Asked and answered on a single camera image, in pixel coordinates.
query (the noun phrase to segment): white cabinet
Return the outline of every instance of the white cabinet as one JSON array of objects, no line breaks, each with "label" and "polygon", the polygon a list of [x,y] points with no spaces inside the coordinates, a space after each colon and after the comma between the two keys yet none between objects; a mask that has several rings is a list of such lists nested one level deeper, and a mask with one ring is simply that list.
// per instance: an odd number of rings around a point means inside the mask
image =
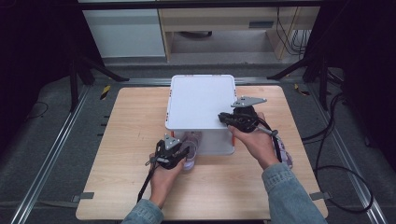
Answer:
[{"label": "white cabinet", "polygon": [[[80,3],[111,2],[111,0],[78,1]],[[105,63],[128,61],[136,57],[165,57],[157,9],[87,10],[83,13]]]}]

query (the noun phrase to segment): wire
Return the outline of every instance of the wire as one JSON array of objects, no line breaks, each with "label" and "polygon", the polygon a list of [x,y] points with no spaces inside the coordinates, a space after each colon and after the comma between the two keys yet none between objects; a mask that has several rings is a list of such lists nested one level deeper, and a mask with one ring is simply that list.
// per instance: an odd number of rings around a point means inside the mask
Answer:
[{"label": "wire", "polygon": [[[259,123],[262,124],[266,129],[268,129],[269,131],[272,131],[272,129],[270,128],[270,126],[264,119],[259,118],[259,117],[257,117],[257,119],[259,120]],[[282,162],[282,155],[280,154],[279,141],[277,141],[276,136],[272,136],[272,139],[274,142],[276,157],[280,162]]]},{"label": "wire", "polygon": [[47,112],[47,110],[49,110],[49,105],[47,105],[47,104],[44,103],[44,102],[37,101],[37,102],[35,102],[35,105],[36,105],[36,104],[45,105],[45,106],[46,106],[46,109],[45,109],[43,112],[41,112],[39,115],[32,116],[32,117],[27,117],[27,118],[25,119],[25,121],[28,120],[28,119],[36,119],[36,118],[39,118],[39,117],[43,116],[43,115]]},{"label": "wire", "polygon": [[142,189],[139,191],[139,194],[137,195],[137,203],[142,199],[143,193],[146,190],[146,187],[149,184],[150,179],[154,175],[154,171],[160,166],[160,164],[154,165],[148,172],[148,176],[146,177],[145,183],[143,183]]},{"label": "wire", "polygon": [[347,169],[346,167],[343,167],[343,166],[336,166],[336,165],[320,166],[320,167],[318,167],[318,168],[315,170],[315,172],[317,172],[317,171],[319,171],[319,170],[324,170],[324,169],[338,169],[338,170],[342,170],[342,171],[346,171],[346,172],[352,173],[354,176],[356,176],[356,177],[364,184],[364,186],[366,186],[366,188],[369,190],[369,194],[370,194],[370,202],[369,202],[369,204],[367,204],[367,206],[364,207],[364,208],[361,209],[361,210],[353,210],[353,209],[345,208],[345,207],[341,206],[340,204],[336,203],[335,201],[333,201],[332,199],[328,199],[328,201],[329,201],[330,203],[332,203],[334,206],[338,207],[338,208],[341,209],[341,210],[344,210],[344,211],[346,211],[346,212],[348,212],[348,213],[353,213],[353,214],[365,213],[365,212],[367,212],[367,211],[372,207],[373,202],[374,202],[374,194],[373,194],[373,191],[370,189],[370,187],[369,187],[369,185],[367,184],[367,182],[366,182],[360,175],[358,175],[356,172],[354,172],[354,171],[352,171],[352,170]]},{"label": "wire", "polygon": [[[334,130],[334,125],[332,126],[332,129],[327,133],[327,135],[324,137],[325,139],[332,133],[332,130]],[[318,140],[315,140],[315,141],[311,141],[311,142],[304,142],[303,144],[304,145],[309,145],[309,144],[313,144],[313,143],[316,143],[316,142],[320,142],[320,141],[322,141],[323,140],[323,138],[320,138],[320,139],[318,139]]]},{"label": "wire", "polygon": [[279,30],[278,30],[278,26],[280,26],[280,28],[282,29],[283,34],[284,34],[285,36],[288,36],[288,35],[286,34],[285,29],[283,28],[282,22],[280,21],[280,17],[279,17],[279,7],[276,8],[276,33],[277,33],[277,36],[279,37],[280,41],[283,43],[283,46],[285,47],[285,49],[286,49],[286,51],[288,52],[288,54],[290,54],[290,55],[298,55],[299,58],[300,58],[300,56],[301,56],[302,54],[304,54],[304,52],[305,52],[306,41],[307,41],[306,33],[307,33],[308,31],[303,30],[302,41],[300,42],[300,45],[296,45],[296,44],[295,44],[295,41],[296,41],[296,39],[297,39],[297,41],[298,41],[298,37],[297,37],[297,36],[298,36],[298,34],[299,34],[299,31],[298,31],[298,30],[297,30],[297,31],[294,31],[293,38],[292,38],[291,43],[290,43],[289,40],[288,40],[287,38],[286,38],[286,40],[283,40],[283,38],[280,36]]},{"label": "wire", "polygon": [[339,98],[342,95],[343,95],[343,93],[341,92],[341,93],[338,93],[337,95],[335,95],[332,98],[331,105],[330,105],[331,115],[330,115],[329,125],[323,130],[324,131],[323,132],[323,138],[321,139],[321,142],[320,142],[320,147],[319,147],[317,159],[316,159],[316,162],[315,162],[314,174],[315,174],[316,180],[318,181],[318,186],[319,186],[320,191],[323,191],[323,190],[322,190],[322,187],[321,187],[321,185],[319,183],[319,180],[318,180],[318,171],[319,170],[323,170],[323,169],[338,169],[338,170],[343,170],[343,171],[352,173],[354,176],[356,176],[366,186],[366,188],[369,190],[370,202],[369,202],[369,204],[366,207],[364,207],[361,210],[353,210],[353,209],[345,208],[344,206],[342,206],[342,205],[336,203],[335,201],[333,201],[332,199],[329,199],[328,201],[330,203],[332,203],[334,206],[336,206],[336,207],[340,208],[341,210],[346,211],[348,213],[361,214],[361,213],[367,212],[372,207],[373,202],[374,202],[374,194],[373,194],[372,190],[370,189],[370,187],[368,186],[367,182],[360,175],[358,175],[356,172],[354,172],[354,171],[352,171],[350,169],[347,169],[346,167],[336,166],[336,165],[326,165],[326,166],[320,166],[320,167],[318,166],[320,155],[321,155],[321,151],[323,149],[324,140],[328,136],[327,133],[329,131],[329,127],[331,127],[331,125],[334,125],[334,123],[335,123],[335,121],[334,121],[335,106],[337,105],[337,102],[339,101]]},{"label": "wire", "polygon": [[312,134],[312,135],[310,135],[310,136],[302,137],[301,140],[302,140],[302,141],[307,141],[307,140],[310,140],[310,139],[319,137],[319,136],[321,136],[322,134],[324,134],[325,132],[327,132],[332,126],[333,126],[333,122],[329,122],[329,124],[328,124],[328,125],[326,126],[326,128],[324,128],[323,130],[319,131],[318,133],[314,133],[314,134]]}]

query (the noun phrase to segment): hand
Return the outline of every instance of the hand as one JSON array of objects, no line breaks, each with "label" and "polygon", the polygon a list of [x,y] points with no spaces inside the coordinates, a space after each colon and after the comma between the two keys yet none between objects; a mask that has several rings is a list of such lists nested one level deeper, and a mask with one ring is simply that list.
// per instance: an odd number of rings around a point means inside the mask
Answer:
[{"label": "hand", "polygon": [[[257,115],[259,118],[264,119],[264,114],[262,112],[258,112]],[[245,144],[247,150],[253,158],[259,162],[259,165],[263,170],[268,166],[279,162],[276,158],[272,138],[267,133],[258,129],[252,133],[243,133],[231,125],[228,126],[228,130],[230,130],[233,136]]]},{"label": "hand", "polygon": [[166,170],[159,166],[158,163],[155,164],[155,166],[159,167],[154,171],[154,175],[150,181],[151,196],[149,200],[157,204],[160,209],[163,208],[166,197],[171,191],[178,174],[183,169],[184,162],[186,162],[186,159],[181,160],[177,166],[171,170]]}]

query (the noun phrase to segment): wooden board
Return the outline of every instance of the wooden board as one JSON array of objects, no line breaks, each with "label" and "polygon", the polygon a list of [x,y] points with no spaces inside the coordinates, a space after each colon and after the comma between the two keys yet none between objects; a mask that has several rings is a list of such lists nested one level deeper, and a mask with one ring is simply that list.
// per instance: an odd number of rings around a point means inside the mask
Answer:
[{"label": "wooden board", "polygon": [[[294,160],[292,171],[308,193],[318,184],[282,89],[278,86],[236,87],[237,95],[267,98],[255,105],[273,129],[279,130]],[[77,218],[124,219],[135,206],[149,168],[144,164],[167,133],[164,127],[168,87],[120,90],[81,200]],[[167,220],[270,219],[262,169],[245,146],[236,141],[231,156],[199,156],[194,168],[182,173],[166,201]],[[143,198],[149,197],[150,188]],[[323,216],[327,208],[316,201]]]}]

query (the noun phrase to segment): denim jacket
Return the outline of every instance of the denim jacket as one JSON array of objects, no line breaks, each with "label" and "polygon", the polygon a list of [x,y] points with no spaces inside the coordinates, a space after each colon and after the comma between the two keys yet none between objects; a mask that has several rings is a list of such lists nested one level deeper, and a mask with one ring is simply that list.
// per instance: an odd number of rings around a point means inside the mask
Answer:
[{"label": "denim jacket", "polygon": [[[283,163],[274,164],[262,173],[262,181],[268,193],[271,223],[327,223],[293,172]],[[159,224],[163,212],[149,200],[142,199],[124,224]]]}]

